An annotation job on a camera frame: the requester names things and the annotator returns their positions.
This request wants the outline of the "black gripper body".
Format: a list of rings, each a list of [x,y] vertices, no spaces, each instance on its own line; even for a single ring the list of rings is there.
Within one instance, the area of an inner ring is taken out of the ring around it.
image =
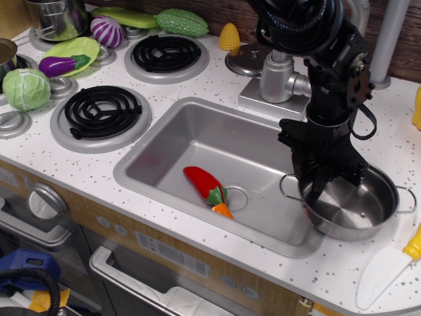
[[[355,186],[362,183],[368,170],[368,162],[351,144],[351,132],[346,122],[324,126],[311,120],[303,122],[283,118],[279,125],[279,142],[291,150],[295,148],[314,153],[319,165],[337,170],[339,176]]]

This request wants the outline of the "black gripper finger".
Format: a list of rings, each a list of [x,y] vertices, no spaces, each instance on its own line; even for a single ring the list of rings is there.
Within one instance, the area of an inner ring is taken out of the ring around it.
[[[314,172],[312,190],[310,192],[311,203],[316,203],[320,195],[323,193],[327,183],[339,176],[337,170],[326,165],[316,165],[314,167]]]
[[[314,178],[314,167],[318,165],[315,160],[314,153],[307,153],[301,149],[293,148],[292,153],[292,163],[293,170],[297,174],[299,183],[304,186],[305,183],[310,184],[312,189],[312,183]]]

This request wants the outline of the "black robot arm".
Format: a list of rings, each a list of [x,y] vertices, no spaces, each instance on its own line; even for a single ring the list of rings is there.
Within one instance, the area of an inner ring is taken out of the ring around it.
[[[257,13],[259,42],[300,56],[311,88],[306,121],[282,119],[281,143],[290,147],[299,183],[310,182],[316,201],[328,182],[342,177],[358,186],[369,164],[353,147],[358,113],[375,121],[365,102],[372,97],[368,48],[357,28],[344,18],[341,1],[251,1]]]

